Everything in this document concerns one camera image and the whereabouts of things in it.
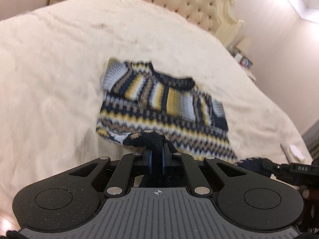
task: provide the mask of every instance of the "cream bedspread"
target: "cream bedspread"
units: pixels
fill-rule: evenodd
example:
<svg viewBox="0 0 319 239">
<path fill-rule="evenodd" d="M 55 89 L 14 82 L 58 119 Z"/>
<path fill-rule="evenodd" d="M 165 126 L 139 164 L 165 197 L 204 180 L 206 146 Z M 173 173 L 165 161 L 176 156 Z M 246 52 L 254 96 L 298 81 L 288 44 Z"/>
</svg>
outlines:
<svg viewBox="0 0 319 239">
<path fill-rule="evenodd" d="M 152 60 L 192 76 L 224 104 L 238 156 L 286 162 L 280 143 L 310 155 L 288 116 L 220 42 L 141 0 L 74 0 L 0 22 L 0 209 L 24 186 L 125 149 L 95 133 L 109 57 Z"/>
</svg>

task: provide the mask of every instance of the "knitted sweater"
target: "knitted sweater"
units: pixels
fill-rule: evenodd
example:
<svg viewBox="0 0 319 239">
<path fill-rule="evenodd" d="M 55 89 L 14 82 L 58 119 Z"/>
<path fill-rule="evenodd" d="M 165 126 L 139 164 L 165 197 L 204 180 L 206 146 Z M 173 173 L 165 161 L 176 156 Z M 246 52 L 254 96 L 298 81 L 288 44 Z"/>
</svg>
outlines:
<svg viewBox="0 0 319 239">
<path fill-rule="evenodd" d="M 237 160 L 222 103 L 199 90 L 192 78 L 158 73 L 151 62 L 110 59 L 103 91 L 96 131 L 104 138 L 122 144 L 130 133 L 152 129 L 197 160 Z"/>
</svg>

